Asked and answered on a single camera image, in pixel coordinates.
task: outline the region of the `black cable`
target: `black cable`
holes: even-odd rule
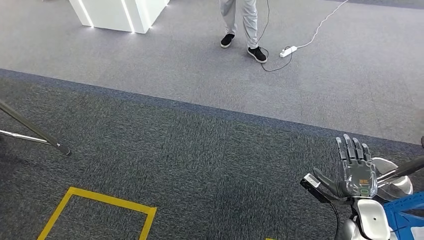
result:
[[[258,38],[258,40],[257,40],[257,42],[258,42],[258,43],[259,43],[259,40],[261,40],[262,36],[264,35],[265,30],[267,30],[268,24],[270,23],[270,12],[271,12],[271,11],[270,11],[270,2],[269,2],[269,0],[266,0],[266,6],[268,7],[268,17],[267,17],[267,20],[266,20],[265,27],[263,28],[262,34],[260,35],[260,37],[259,37],[259,38]],[[266,51],[266,59],[268,59],[268,56],[270,55],[270,52],[269,52],[267,49],[263,48],[263,47],[261,47],[260,49],[263,49],[263,50],[265,50],[265,51]],[[281,70],[281,69],[285,68],[285,67],[286,67],[287,65],[289,65],[289,63],[292,61],[292,58],[293,58],[293,52],[291,52],[291,53],[290,53],[290,60],[288,61],[288,63],[286,63],[284,66],[282,66],[282,67],[280,67],[280,68],[273,69],[273,70],[268,70],[268,69],[266,69],[266,68],[264,67],[264,64],[265,64],[265,63],[261,63],[260,65],[262,66],[262,69],[263,69],[263,70],[265,70],[266,72],[271,73],[271,72],[275,72],[275,71],[278,71],[278,70]]]
[[[340,217],[339,217],[339,213],[337,212],[336,206],[334,206],[334,203],[332,203],[332,202],[330,201],[330,205],[331,205],[331,207],[332,207],[332,210],[334,211],[335,218],[337,219],[337,227],[336,227],[336,229],[335,229],[335,235],[334,235],[334,240],[336,240],[336,239],[337,239],[337,236],[338,236],[338,234],[339,234]]]

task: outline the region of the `floor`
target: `floor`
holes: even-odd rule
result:
[[[0,70],[0,86],[5,102],[72,149],[0,138],[2,240],[36,239],[70,187],[156,208],[152,240],[334,237],[331,207],[299,181],[313,167],[338,176],[342,132],[20,72]],[[3,112],[0,123],[33,135]],[[349,134],[398,165],[424,153]],[[423,170],[410,178],[424,190]],[[128,206],[71,196],[46,239],[137,240],[147,215]]]
[[[338,4],[269,0],[265,66],[285,64],[281,49],[308,42]],[[257,8],[262,30],[266,2]],[[2,0],[0,68],[420,144],[423,9],[422,0],[352,0],[285,69],[266,73],[243,34],[220,48],[216,1],[172,0],[142,35],[81,26],[66,0]]]

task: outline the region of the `power strip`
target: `power strip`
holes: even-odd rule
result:
[[[288,55],[290,55],[290,54],[294,53],[297,49],[298,49],[298,47],[296,47],[296,46],[292,46],[292,47],[290,47],[290,48],[283,49],[283,50],[281,51],[281,53],[279,54],[279,56],[280,56],[281,58],[285,58],[285,57],[287,57]]]

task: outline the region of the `tripod leg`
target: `tripod leg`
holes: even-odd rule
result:
[[[8,106],[5,102],[0,100],[0,110],[3,110],[3,112],[7,113],[9,116],[14,118],[16,121],[20,122],[22,125],[27,127],[29,130],[36,133],[38,136],[46,140],[50,145],[57,148],[60,152],[62,152],[65,155],[70,155],[71,150],[60,144],[54,137],[48,135],[44,131],[42,131],[40,128],[38,128],[36,125],[34,125],[32,122],[30,122],[28,119],[26,119],[24,116],[19,114],[17,111],[13,110],[10,106]]]

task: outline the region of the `yellow floor marking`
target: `yellow floor marking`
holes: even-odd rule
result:
[[[156,207],[149,207],[149,206],[145,206],[143,204],[135,203],[132,201],[127,201],[127,200],[119,199],[113,196],[108,196],[108,195],[100,194],[97,192],[88,191],[88,190],[71,186],[66,192],[65,196],[60,201],[59,205],[56,207],[56,210],[54,210],[53,214],[51,215],[44,229],[38,236],[37,240],[44,240],[47,237],[53,225],[55,224],[56,220],[59,218],[59,215],[61,214],[62,210],[65,208],[69,199],[72,197],[72,195],[96,200],[106,204],[111,204],[118,207],[131,209],[134,211],[147,214],[147,218],[144,222],[144,226],[141,229],[139,240],[147,239],[147,235],[149,234],[150,227],[152,226],[152,223],[153,223],[153,218],[155,217],[155,214],[156,214],[156,209],[157,209]]]

